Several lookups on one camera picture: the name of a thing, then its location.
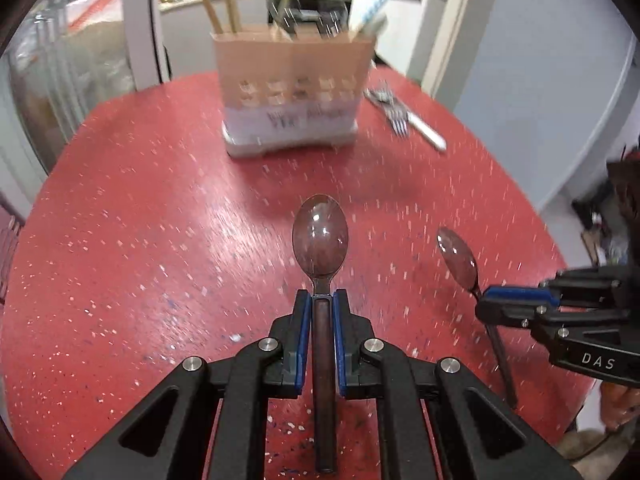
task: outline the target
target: silverware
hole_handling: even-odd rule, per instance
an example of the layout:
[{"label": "silverware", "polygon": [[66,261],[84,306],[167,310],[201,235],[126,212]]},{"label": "silverware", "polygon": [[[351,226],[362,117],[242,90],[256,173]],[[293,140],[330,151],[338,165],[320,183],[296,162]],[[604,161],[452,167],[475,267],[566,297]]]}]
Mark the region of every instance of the silverware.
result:
[{"label": "silverware", "polygon": [[366,28],[367,25],[369,25],[369,22],[371,22],[371,20],[373,20],[376,17],[377,13],[380,11],[380,9],[382,8],[382,6],[385,4],[386,1],[387,0],[373,1],[369,9],[367,9],[366,12],[364,13],[364,16],[362,17],[362,21],[360,22],[360,25],[356,29],[357,34],[360,34],[364,30],[364,28]]},{"label": "silverware", "polygon": [[[401,133],[403,120],[402,111],[389,103],[380,101],[369,89],[365,89],[363,94],[364,97],[366,97],[375,107],[380,108],[383,111],[386,119],[389,121],[389,124],[391,124],[391,128],[393,129],[394,133],[399,137],[404,136]],[[404,130],[407,131],[406,120],[404,120]]]},{"label": "silverware", "polygon": [[388,86],[376,90],[367,90],[372,99],[376,99],[380,104],[388,104],[395,107],[404,108],[406,120],[439,152],[447,151],[447,141],[433,128],[426,124],[417,114],[409,110],[400,99],[398,99]]},{"label": "silverware", "polygon": [[[451,277],[458,285],[476,298],[476,301],[479,301],[482,296],[482,290],[480,289],[478,277],[478,263],[473,251],[456,232],[444,226],[438,229],[436,241]],[[513,384],[513,375],[507,361],[504,343],[495,325],[485,325],[485,328],[504,382],[507,404],[512,409],[515,409],[518,405],[518,395]]]},{"label": "silverware", "polygon": [[330,196],[307,199],[293,221],[293,254],[314,285],[311,316],[316,470],[335,472],[335,355],[331,279],[344,263],[349,228],[340,205]]},{"label": "silverware", "polygon": [[301,10],[286,7],[278,14],[278,8],[273,1],[269,4],[269,14],[273,21],[280,25],[290,36],[296,36],[298,25],[313,24],[318,28],[318,33],[322,38],[334,38],[341,33],[348,16],[347,7],[342,4],[343,9],[334,10]]},{"label": "silverware", "polygon": [[391,123],[391,126],[394,130],[394,133],[398,137],[408,137],[409,129],[406,123],[406,110],[403,110],[400,107],[389,106],[385,110],[386,118]]}]

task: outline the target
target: spoon bowl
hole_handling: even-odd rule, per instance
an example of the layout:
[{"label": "spoon bowl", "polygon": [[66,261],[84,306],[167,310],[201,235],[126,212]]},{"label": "spoon bowl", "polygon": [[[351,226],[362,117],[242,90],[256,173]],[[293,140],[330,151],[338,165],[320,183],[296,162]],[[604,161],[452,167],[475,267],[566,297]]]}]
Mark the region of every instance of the spoon bowl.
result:
[{"label": "spoon bowl", "polygon": [[292,242],[298,265],[314,284],[314,294],[328,294],[349,246],[347,219],[340,205],[324,194],[305,200],[293,222]]},{"label": "spoon bowl", "polygon": [[455,231],[440,227],[436,235],[440,253],[456,283],[471,293],[476,300],[480,299],[478,263],[473,251]]}]

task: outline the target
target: metal screw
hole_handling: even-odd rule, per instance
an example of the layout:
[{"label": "metal screw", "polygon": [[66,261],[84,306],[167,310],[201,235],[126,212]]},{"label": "metal screw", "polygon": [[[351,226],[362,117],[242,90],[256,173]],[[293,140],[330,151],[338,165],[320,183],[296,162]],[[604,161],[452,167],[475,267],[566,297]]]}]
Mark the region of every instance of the metal screw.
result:
[{"label": "metal screw", "polygon": [[440,368],[446,371],[447,374],[454,374],[460,371],[460,361],[453,357],[447,357],[440,361]]},{"label": "metal screw", "polygon": [[258,348],[265,352],[270,352],[278,347],[278,340],[273,337],[265,337],[258,341]]},{"label": "metal screw", "polygon": [[375,337],[372,337],[371,339],[367,339],[364,342],[364,348],[369,352],[380,352],[384,347],[385,347],[384,341],[381,341],[380,339],[377,339]]},{"label": "metal screw", "polygon": [[202,366],[202,359],[200,359],[195,355],[192,355],[191,357],[187,357],[184,361],[182,361],[182,368],[184,368],[188,372],[194,372],[201,366]]}]

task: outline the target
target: black bracket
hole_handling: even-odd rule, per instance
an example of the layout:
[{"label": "black bracket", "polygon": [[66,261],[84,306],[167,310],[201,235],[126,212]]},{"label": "black bracket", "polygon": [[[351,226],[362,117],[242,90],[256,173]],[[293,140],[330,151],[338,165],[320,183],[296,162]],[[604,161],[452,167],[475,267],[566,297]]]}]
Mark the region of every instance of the black bracket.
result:
[{"label": "black bracket", "polygon": [[640,388],[640,270],[559,271],[539,287],[490,286],[476,305],[486,324],[531,330],[549,362]]},{"label": "black bracket", "polygon": [[344,395],[376,399],[383,480],[438,478],[423,405],[446,479],[581,478],[460,361],[407,357],[350,313],[344,290],[336,297]]},{"label": "black bracket", "polygon": [[274,320],[268,338],[222,361],[185,359],[65,480],[201,480],[220,400],[208,479],[262,480],[268,400],[302,391],[310,310],[299,290],[292,314]]},{"label": "black bracket", "polygon": [[[333,296],[340,392],[376,399],[383,480],[579,480],[580,475],[455,358],[407,357]],[[305,377],[311,298],[235,357],[185,359],[65,475],[65,480],[262,480],[269,398]],[[427,424],[424,412],[428,414]]]}]

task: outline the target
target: white wall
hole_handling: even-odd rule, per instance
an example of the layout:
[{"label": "white wall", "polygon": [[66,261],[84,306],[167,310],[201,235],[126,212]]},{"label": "white wall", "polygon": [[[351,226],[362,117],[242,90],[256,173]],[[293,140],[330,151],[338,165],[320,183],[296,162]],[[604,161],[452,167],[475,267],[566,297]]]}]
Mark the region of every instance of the white wall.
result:
[{"label": "white wall", "polygon": [[619,159],[625,145],[630,149],[638,143],[638,136],[640,136],[640,66],[635,65],[627,73],[618,102],[602,133],[564,186],[567,195],[571,199],[579,199],[593,191],[607,178],[606,162]]},{"label": "white wall", "polygon": [[476,60],[495,0],[447,0],[422,89],[453,111]]},{"label": "white wall", "polygon": [[495,0],[454,113],[540,209],[602,130],[633,46],[610,0]]}]

